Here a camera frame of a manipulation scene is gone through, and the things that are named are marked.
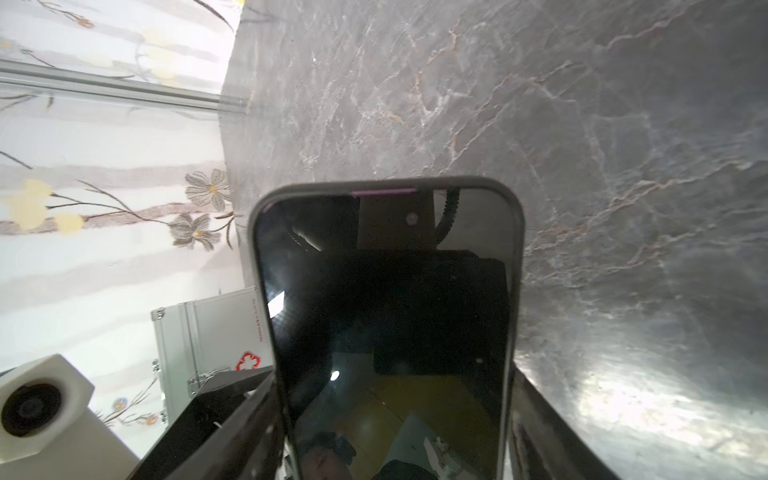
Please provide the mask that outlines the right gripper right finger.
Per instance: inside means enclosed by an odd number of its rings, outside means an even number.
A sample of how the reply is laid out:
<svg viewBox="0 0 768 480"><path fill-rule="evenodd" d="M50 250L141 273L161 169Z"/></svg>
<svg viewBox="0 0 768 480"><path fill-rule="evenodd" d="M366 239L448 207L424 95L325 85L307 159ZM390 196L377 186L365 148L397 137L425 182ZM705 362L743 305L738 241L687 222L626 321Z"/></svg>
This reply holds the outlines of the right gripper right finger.
<svg viewBox="0 0 768 480"><path fill-rule="evenodd" d="M508 450L515 479L618 478L519 370L511 380Z"/></svg>

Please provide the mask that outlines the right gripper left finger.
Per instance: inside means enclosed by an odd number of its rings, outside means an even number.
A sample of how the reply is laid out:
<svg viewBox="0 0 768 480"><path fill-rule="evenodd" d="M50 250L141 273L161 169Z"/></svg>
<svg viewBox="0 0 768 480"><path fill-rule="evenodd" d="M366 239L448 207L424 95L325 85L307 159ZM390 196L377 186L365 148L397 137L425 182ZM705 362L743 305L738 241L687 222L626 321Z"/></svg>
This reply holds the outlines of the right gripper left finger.
<svg viewBox="0 0 768 480"><path fill-rule="evenodd" d="M214 375L131 479L274 479L284 429L270 367Z"/></svg>

